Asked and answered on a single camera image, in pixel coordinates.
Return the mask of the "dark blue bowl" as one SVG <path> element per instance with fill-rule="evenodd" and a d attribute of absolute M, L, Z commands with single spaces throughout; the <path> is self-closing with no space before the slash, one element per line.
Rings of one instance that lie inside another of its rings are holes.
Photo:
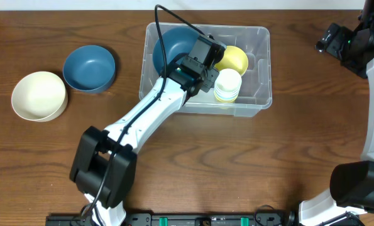
<path fill-rule="evenodd" d="M 180 53 L 190 53 L 200 33 L 188 26 L 167 26 L 162 34 L 167 64 Z M 153 49 L 153 65 L 158 74 L 163 69 L 163 53 L 160 41 L 157 40 Z"/>
<path fill-rule="evenodd" d="M 113 54 L 104 47 L 86 45 L 74 50 L 63 65 L 63 78 L 73 89 L 98 94 L 116 78 Z"/>

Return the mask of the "cream plastic cup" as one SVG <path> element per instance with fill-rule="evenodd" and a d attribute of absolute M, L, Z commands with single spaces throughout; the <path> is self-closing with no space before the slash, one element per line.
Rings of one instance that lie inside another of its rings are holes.
<path fill-rule="evenodd" d="M 235 95 L 239 92 L 242 84 L 241 75 L 233 69 L 227 68 L 219 72 L 214 83 L 214 93 L 224 95 Z"/>

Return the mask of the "small yellow bowl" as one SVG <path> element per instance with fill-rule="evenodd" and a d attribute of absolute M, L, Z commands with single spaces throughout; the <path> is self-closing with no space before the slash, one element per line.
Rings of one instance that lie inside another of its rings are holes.
<path fill-rule="evenodd" d="M 227 46 L 223 58 L 215 64 L 215 68 L 220 72 L 224 69 L 236 70 L 241 76 L 248 69 L 249 60 L 246 53 L 237 46 Z"/>

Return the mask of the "large cream bowl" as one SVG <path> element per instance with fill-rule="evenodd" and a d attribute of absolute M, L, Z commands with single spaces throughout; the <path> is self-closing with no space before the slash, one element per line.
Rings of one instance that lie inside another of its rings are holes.
<path fill-rule="evenodd" d="M 68 104 L 62 79 L 52 72 L 34 72 L 22 78 L 11 94 L 11 106 L 20 118 L 33 122 L 52 121 Z"/>

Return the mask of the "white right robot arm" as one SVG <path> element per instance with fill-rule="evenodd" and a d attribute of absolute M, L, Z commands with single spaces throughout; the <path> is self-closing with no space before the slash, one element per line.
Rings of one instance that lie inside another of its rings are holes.
<path fill-rule="evenodd" d="M 331 23 L 315 45 L 340 65 L 366 80 L 366 131 L 358 159 L 337 165 L 327 188 L 303 200 L 288 225 L 362 225 L 360 215 L 374 213 L 374 0 L 367 0 L 354 29 Z"/>

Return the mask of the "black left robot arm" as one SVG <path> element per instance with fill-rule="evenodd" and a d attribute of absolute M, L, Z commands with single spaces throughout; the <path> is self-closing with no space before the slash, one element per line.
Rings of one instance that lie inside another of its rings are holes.
<path fill-rule="evenodd" d="M 126 216 L 123 200 L 133 186 L 141 147 L 190 97 L 208 92 L 218 75 L 213 65 L 180 53 L 125 116 L 103 130 L 89 127 L 70 170 L 70 180 L 89 204 L 67 225 L 121 225 Z"/>

